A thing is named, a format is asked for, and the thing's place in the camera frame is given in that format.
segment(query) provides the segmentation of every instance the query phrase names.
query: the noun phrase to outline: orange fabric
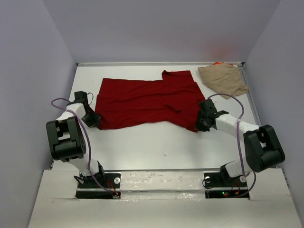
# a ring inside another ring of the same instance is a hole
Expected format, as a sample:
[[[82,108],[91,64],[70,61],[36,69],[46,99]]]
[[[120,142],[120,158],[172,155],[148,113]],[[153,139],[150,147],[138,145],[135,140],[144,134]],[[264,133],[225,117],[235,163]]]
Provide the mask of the orange fabric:
[[[215,62],[215,63],[212,64],[212,65],[221,64],[221,63],[224,63],[224,62]]]

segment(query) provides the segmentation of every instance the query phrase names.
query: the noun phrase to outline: screw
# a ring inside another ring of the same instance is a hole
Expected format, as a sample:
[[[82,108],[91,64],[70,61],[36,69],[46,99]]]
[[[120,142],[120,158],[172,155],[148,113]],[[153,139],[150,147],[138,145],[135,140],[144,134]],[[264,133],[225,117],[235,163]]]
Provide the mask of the screw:
[[[245,182],[246,182],[246,177],[240,176],[240,177],[239,177],[239,180],[240,180],[242,183],[245,183]]]
[[[210,178],[210,176],[205,177],[204,180],[205,180],[205,182],[206,182],[207,184],[211,183],[211,178]]]
[[[119,183],[120,183],[120,178],[119,178],[119,177],[115,177],[114,183],[115,183],[115,184],[119,184]]]

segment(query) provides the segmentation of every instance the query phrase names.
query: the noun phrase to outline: white table surface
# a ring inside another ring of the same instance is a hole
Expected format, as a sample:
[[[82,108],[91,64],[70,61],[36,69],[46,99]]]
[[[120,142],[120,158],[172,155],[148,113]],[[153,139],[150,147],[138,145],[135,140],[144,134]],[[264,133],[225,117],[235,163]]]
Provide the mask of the white table surface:
[[[201,82],[197,67],[200,66],[83,66],[78,67],[70,95],[85,91],[94,94],[91,107],[94,110],[96,96],[103,78],[159,80],[162,71],[190,70],[207,98],[214,91]],[[237,97],[245,107],[243,120],[254,124],[253,113],[247,95]],[[238,117],[239,104],[213,97],[217,109]],[[226,133],[211,129],[194,133],[169,122],[146,123],[118,130],[89,129],[93,158],[100,161],[105,170],[161,170],[219,168],[238,158],[236,139]],[[72,170],[74,167],[55,161],[54,170]]]

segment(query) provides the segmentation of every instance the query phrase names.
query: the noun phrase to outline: robotic arm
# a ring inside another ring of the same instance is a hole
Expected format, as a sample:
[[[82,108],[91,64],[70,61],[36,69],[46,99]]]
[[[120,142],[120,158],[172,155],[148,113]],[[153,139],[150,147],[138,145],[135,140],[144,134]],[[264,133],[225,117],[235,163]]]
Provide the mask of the robotic arm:
[[[74,112],[89,128],[99,126],[101,117],[89,106],[87,94],[75,92],[75,101],[67,104],[66,111],[56,120],[47,123],[51,155],[54,160],[70,163],[79,169],[81,181],[93,181],[88,170],[89,154],[86,153],[85,139],[77,117],[69,111]],[[102,165],[94,159],[91,159],[90,171],[97,179],[105,179]]]
[[[226,111],[218,112],[211,99],[200,102],[199,107],[196,130],[206,132],[214,128],[236,137],[237,118]],[[261,172],[285,160],[285,154],[272,126],[257,126],[240,121],[239,136],[245,145],[245,173]],[[221,166],[220,174],[223,180],[243,175],[241,161]]]
[[[200,111],[195,125],[198,131],[206,132],[214,128],[236,137],[237,118],[226,111],[218,112],[211,99],[200,102],[199,106]],[[75,92],[75,101],[67,104],[66,110],[59,118],[47,123],[51,155],[54,160],[61,160],[78,168],[80,177],[75,178],[80,184],[90,185],[95,180],[103,182],[106,179],[104,169],[98,161],[89,159],[78,119],[71,112],[81,118],[89,128],[99,126],[101,116],[90,108],[87,94],[82,91]],[[244,173],[261,172],[285,160],[283,149],[273,127],[257,126],[240,121],[239,136],[245,144]],[[241,175],[243,175],[241,160],[236,160],[222,165],[220,172],[216,174],[215,181],[229,182]]]

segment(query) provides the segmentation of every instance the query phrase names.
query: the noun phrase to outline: wire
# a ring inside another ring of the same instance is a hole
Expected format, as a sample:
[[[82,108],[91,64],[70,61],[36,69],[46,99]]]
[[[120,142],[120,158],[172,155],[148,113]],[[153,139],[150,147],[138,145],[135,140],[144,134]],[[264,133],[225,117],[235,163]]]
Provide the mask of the wire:
[[[110,185],[112,186],[112,189],[115,191],[115,194],[118,195],[118,192],[116,191],[116,189],[114,188],[112,182],[108,179],[108,182],[110,183]]]
[[[89,135],[88,135],[88,133],[87,133],[87,131],[86,131],[86,128],[85,128],[84,124],[82,123],[82,121],[81,121],[81,119],[78,117],[78,115],[77,115],[75,112],[73,112],[72,110],[69,110],[69,109],[68,109],[68,110],[65,110],[64,108],[55,105],[54,102],[57,101],[57,100],[64,100],[64,101],[67,101],[67,102],[70,102],[70,101],[69,101],[69,100],[66,100],[66,99],[64,99],[64,98],[57,98],[57,99],[54,99],[54,100],[51,101],[51,105],[52,105],[53,107],[55,107],[55,108],[58,108],[58,109],[67,111],[67,112],[73,114],[73,115],[77,118],[77,120],[78,120],[78,122],[79,122],[79,124],[80,124],[80,126],[81,126],[81,128],[82,128],[82,130],[83,130],[84,133],[85,133],[87,145],[88,145],[88,148],[89,148],[89,162],[88,162],[88,170],[89,170],[89,173],[90,173],[90,175],[92,176],[92,178],[93,178],[93,180],[95,181],[95,183],[96,183],[100,188],[102,188],[102,189],[105,190],[105,191],[108,191],[108,192],[111,192],[111,193],[112,193],[111,190],[105,188],[104,186],[102,186],[102,185],[98,182],[98,180],[96,179],[96,177],[94,176],[94,174],[93,174],[92,171],[91,171],[91,159],[92,159],[91,143],[90,143]]]
[[[228,192],[228,194],[233,190],[233,188],[234,188],[234,184],[232,184],[232,187],[231,187],[230,191]]]
[[[110,186],[110,184],[108,183],[108,181],[106,180],[105,182],[106,182],[106,184],[108,185],[108,188],[110,189],[111,186]]]
[[[246,192],[244,192],[243,194],[240,194],[240,195],[237,195],[237,196],[232,196],[232,197],[236,198],[236,197],[245,196],[245,195],[247,195],[253,189],[253,186],[256,184],[257,175],[256,175],[255,172],[252,172],[252,173],[254,175],[254,179],[253,179],[253,183],[252,183],[251,187]]]
[[[224,93],[213,94],[213,95],[209,96],[208,99],[210,99],[210,98],[212,98],[212,97],[214,97],[214,96],[218,96],[218,95],[225,95],[225,96],[231,97],[232,99],[236,100],[236,101],[239,103],[239,105],[241,106],[241,108],[242,108],[242,113],[241,113],[241,115],[239,116],[239,118],[238,118],[238,120],[237,120],[237,143],[238,143],[238,144],[237,144],[237,148],[238,148],[238,154],[239,154],[239,158],[240,158],[240,162],[241,162],[242,174],[243,174],[244,177],[247,177],[247,176],[249,175],[249,173],[248,173],[247,175],[245,174],[244,161],[243,161],[242,149],[241,149],[241,142],[240,142],[240,137],[239,137],[239,122],[240,122],[240,120],[241,120],[241,118],[243,117],[244,112],[245,112],[244,106],[243,106],[243,104],[242,104],[237,98],[235,98],[234,96],[231,96],[231,95],[229,95],[229,94],[224,94]],[[253,174],[254,174],[254,176],[255,176],[255,180],[253,181],[253,184],[252,184],[252,186],[249,188],[249,190],[248,190],[246,193],[243,193],[243,194],[241,194],[241,195],[239,195],[239,196],[235,196],[235,197],[244,196],[244,195],[246,195],[248,192],[250,192],[250,191],[252,190],[254,184],[256,183],[256,179],[257,179],[256,174],[255,174],[254,172],[253,172]]]
[[[202,184],[203,184],[203,187],[204,187],[204,188],[206,188],[206,189],[212,189],[212,188],[208,188],[208,187],[206,187],[206,179],[203,179]]]
[[[237,185],[238,185],[238,190],[237,190],[237,192],[235,193],[235,195],[238,195],[239,194],[239,192],[241,191],[241,186],[240,186],[240,184],[239,184],[239,182],[237,181]]]
[[[91,102],[89,103],[89,106],[91,105],[91,103],[92,103],[93,99],[94,99],[94,94],[92,94],[92,100],[91,100]]]

